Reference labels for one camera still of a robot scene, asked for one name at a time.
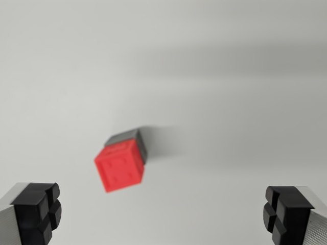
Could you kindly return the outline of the gripper left finger with black rubber pad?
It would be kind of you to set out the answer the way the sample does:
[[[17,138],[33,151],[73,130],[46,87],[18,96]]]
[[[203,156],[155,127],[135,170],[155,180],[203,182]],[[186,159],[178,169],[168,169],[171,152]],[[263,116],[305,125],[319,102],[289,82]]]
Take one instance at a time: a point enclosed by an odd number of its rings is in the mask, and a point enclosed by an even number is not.
[[[16,183],[1,198],[1,244],[49,244],[62,215],[57,183]]]

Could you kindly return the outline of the gripper right finger with black rubber pad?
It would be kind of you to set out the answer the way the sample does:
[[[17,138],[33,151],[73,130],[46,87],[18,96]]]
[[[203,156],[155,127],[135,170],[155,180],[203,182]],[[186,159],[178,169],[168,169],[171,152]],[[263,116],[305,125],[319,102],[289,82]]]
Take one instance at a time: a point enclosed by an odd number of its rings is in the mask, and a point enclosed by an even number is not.
[[[265,228],[277,245],[326,244],[326,204],[305,186],[268,186]]]

